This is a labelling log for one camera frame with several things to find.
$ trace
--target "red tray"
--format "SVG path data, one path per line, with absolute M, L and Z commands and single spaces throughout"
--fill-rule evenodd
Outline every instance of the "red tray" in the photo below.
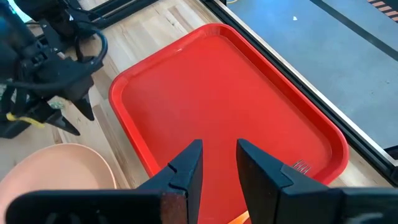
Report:
M 110 102 L 149 176 L 203 140 L 199 223 L 246 210 L 236 167 L 244 138 L 324 184 L 342 173 L 340 130 L 233 28 L 208 24 L 122 72 Z

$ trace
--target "light wood surface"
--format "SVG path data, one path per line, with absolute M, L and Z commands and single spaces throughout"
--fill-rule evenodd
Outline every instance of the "light wood surface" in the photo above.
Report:
M 103 2 L 105 0 L 80 0 L 85 9 Z M 148 176 L 109 105 L 109 86 L 123 70 L 211 22 L 219 20 L 198 0 L 160 0 L 105 29 L 109 51 L 104 67 L 93 74 L 95 86 L 90 90 L 95 121 L 88 121 L 73 105 L 64 101 L 63 114 L 81 136 L 46 126 L 44 129 L 30 127 L 15 139 L 0 139 L 0 179 L 38 149 L 61 142 L 76 142 L 93 148 L 107 160 L 120 188 L 135 188 L 145 182 Z M 83 52 L 96 55 L 99 47 L 97 38 L 89 40 L 83 45 Z M 331 186 L 390 186 L 353 149 L 350 158 L 346 170 Z

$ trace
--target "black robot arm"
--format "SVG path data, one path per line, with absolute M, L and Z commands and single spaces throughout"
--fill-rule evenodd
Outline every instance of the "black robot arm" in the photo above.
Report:
M 0 138 L 13 138 L 29 125 L 43 123 L 79 135 L 47 101 L 62 97 L 94 120 L 88 90 L 93 85 L 91 74 L 102 67 L 107 53 L 106 38 L 84 10 L 77 11 L 66 0 L 16 3 L 39 22 L 48 41 L 43 44 L 37 39 L 8 1 L 0 0 L 0 84 L 6 85 L 0 101 Z M 84 57 L 79 41 L 93 34 L 101 39 L 101 51 L 95 57 Z M 76 61 L 60 55 L 69 45 L 76 48 Z

